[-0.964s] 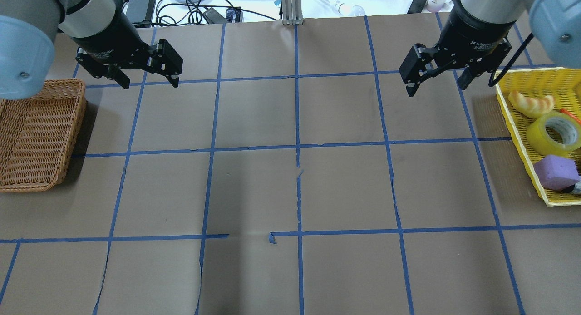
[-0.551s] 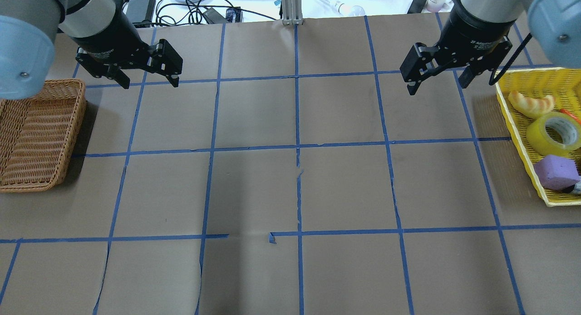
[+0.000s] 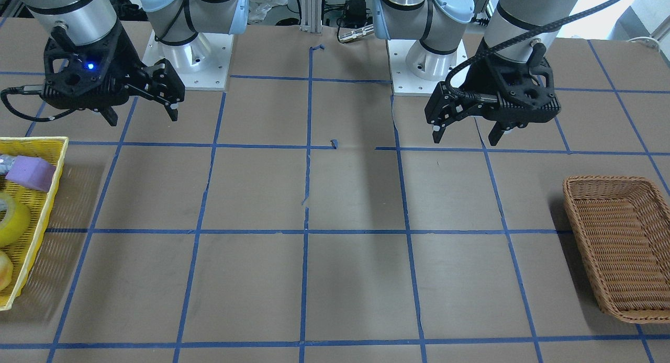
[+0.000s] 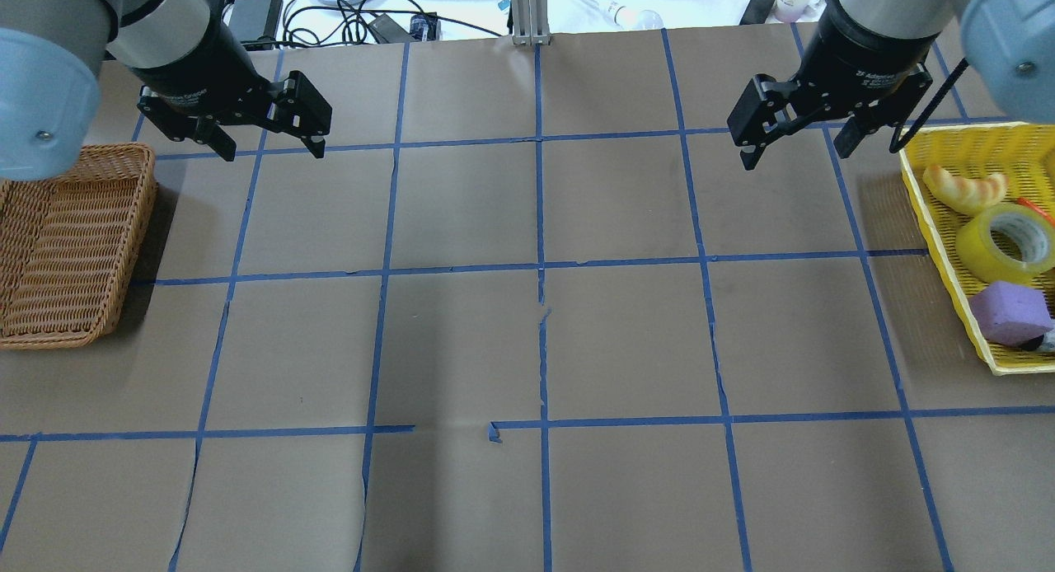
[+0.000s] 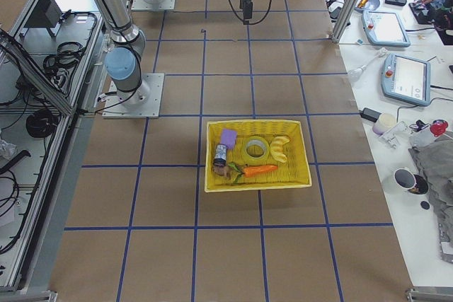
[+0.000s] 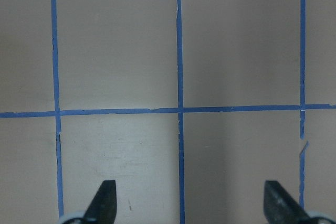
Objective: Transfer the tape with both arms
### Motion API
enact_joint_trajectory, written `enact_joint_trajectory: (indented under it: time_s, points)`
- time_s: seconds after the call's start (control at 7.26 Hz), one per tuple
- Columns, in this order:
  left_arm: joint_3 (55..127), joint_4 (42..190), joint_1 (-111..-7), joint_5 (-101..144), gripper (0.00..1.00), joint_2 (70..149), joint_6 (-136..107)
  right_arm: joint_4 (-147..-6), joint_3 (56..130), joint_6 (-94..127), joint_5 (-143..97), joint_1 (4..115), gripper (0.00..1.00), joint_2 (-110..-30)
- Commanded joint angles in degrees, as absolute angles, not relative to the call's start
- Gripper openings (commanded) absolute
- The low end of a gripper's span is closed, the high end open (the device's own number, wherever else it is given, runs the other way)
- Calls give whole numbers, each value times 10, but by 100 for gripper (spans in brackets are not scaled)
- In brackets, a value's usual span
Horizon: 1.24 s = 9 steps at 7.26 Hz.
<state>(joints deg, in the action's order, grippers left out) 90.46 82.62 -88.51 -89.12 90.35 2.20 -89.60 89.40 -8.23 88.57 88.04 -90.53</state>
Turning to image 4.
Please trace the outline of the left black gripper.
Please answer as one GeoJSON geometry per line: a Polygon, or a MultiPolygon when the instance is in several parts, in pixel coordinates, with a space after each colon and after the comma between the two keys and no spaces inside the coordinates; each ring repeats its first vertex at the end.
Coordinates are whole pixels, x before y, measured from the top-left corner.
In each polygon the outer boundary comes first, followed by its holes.
{"type": "Polygon", "coordinates": [[[325,157],[331,103],[301,70],[269,83],[213,12],[122,16],[118,60],[142,81],[137,107],[169,140],[192,140],[233,163],[237,145],[226,126],[264,118],[264,129],[325,157]]]}

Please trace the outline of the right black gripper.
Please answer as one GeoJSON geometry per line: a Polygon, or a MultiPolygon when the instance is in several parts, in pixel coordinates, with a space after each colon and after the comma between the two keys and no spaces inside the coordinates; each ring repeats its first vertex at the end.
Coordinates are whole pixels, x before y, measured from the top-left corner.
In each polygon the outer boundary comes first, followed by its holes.
{"type": "Polygon", "coordinates": [[[755,75],[738,95],[727,128],[743,169],[754,170],[770,145],[813,119],[841,119],[850,113],[855,114],[833,139],[839,159],[851,157],[884,126],[893,129],[887,152],[899,152],[903,126],[931,87],[927,75],[913,73],[934,39],[934,35],[899,39],[877,34],[830,2],[794,80],[779,82],[769,75],[755,75]]]}

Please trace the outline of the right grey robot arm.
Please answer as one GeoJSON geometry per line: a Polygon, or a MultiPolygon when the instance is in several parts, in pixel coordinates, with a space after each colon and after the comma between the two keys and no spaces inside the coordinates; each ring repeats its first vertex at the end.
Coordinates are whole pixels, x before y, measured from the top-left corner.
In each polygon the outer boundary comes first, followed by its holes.
{"type": "Polygon", "coordinates": [[[1053,0],[825,2],[792,76],[751,77],[729,114],[745,169],[780,138],[836,120],[840,158],[882,128],[900,152],[968,68],[1008,117],[1053,122],[1053,0]]]}

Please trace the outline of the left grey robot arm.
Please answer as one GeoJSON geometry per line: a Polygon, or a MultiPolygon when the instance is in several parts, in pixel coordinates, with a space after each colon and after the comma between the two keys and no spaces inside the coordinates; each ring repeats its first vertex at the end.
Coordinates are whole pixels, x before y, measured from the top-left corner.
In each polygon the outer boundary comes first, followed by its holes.
{"type": "Polygon", "coordinates": [[[106,58],[142,83],[137,109],[173,141],[237,155],[253,125],[326,152],[331,104],[304,73],[260,75],[208,0],[2,0],[2,178],[44,182],[77,161],[101,104],[106,58]]]}

